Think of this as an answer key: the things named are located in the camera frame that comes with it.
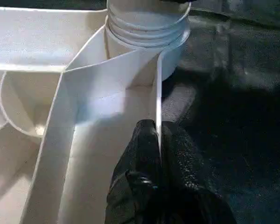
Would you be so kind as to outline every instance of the gloved hand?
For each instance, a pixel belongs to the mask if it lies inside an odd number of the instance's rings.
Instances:
[[[113,173],[105,224],[236,223],[209,186],[203,158],[186,131],[170,122],[162,127],[160,158],[154,122],[138,122]]]

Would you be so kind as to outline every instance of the dark floor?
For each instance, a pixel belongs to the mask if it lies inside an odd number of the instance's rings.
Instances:
[[[201,149],[238,223],[280,223],[280,88],[239,91],[220,77],[193,77],[176,70],[163,83],[164,105],[189,96],[176,121]],[[164,112],[176,119],[174,108]]]

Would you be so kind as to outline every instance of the white cylindrical pipe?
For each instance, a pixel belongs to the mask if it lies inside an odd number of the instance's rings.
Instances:
[[[187,28],[190,3],[160,0],[108,0],[108,26],[120,40],[139,47],[161,48]]]
[[[108,14],[140,30],[167,29],[182,21],[189,13],[190,4],[160,0],[108,0]]]

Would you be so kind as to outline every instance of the white plastic tray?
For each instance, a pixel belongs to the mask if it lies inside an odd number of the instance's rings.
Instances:
[[[136,123],[154,119],[161,144],[161,81],[189,30],[133,48],[105,16],[0,8],[0,224],[103,223]]]

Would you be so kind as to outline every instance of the white plastic divider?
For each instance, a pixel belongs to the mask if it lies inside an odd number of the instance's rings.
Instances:
[[[104,222],[113,169],[136,123],[155,120],[161,142],[161,80],[188,36],[187,29],[160,56],[162,49],[134,49],[107,26],[85,44],[59,80],[22,224]]]
[[[18,131],[41,138],[59,73],[6,72],[0,83],[0,107]]]

